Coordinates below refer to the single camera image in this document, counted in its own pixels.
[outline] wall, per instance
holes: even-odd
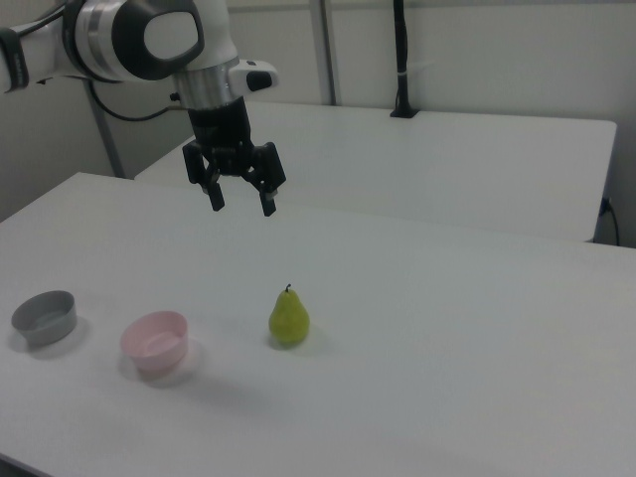
[[[360,3],[334,4],[341,101],[393,107],[393,11]],[[408,8],[406,17],[419,107],[617,122],[607,194],[623,243],[636,246],[635,4]],[[598,238],[614,240],[608,216]]]
[[[272,63],[280,74],[278,87],[255,93],[249,99],[324,102],[308,1],[266,2],[265,7],[259,3],[229,2],[232,37],[240,56]],[[156,84],[100,84],[97,88],[109,107],[127,115],[161,109],[174,91],[170,80]],[[171,112],[144,123],[126,123],[110,117],[106,120],[129,178],[192,135],[185,112]]]
[[[53,4],[2,0],[0,24],[26,23]],[[81,83],[55,79],[0,94],[0,222],[77,171],[112,174]]]

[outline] green pear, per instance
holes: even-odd
[[[269,331],[282,344],[301,342],[309,332],[309,313],[290,287],[280,292],[269,316]]]

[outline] table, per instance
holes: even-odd
[[[249,102],[299,205],[578,241],[593,238],[616,125],[608,121]],[[188,182],[181,148],[136,177]],[[241,179],[222,188],[251,194]]]
[[[78,174],[0,225],[0,453],[53,477],[631,475],[636,254]],[[291,282],[312,328],[267,336]],[[10,316],[65,289],[79,326]],[[123,329],[191,351],[140,377]]]

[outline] black clamp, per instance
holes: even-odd
[[[29,71],[24,59],[20,35],[10,28],[0,28],[0,51],[4,54],[11,78],[9,91],[27,87],[29,85]]]

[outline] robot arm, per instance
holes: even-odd
[[[258,189],[264,213],[275,211],[285,175],[272,143],[251,143],[243,96],[278,76],[265,62],[239,59],[225,0],[67,0],[37,22],[0,29],[0,90],[58,76],[172,77],[196,137],[184,147],[190,181],[218,210],[220,176],[241,176]]]

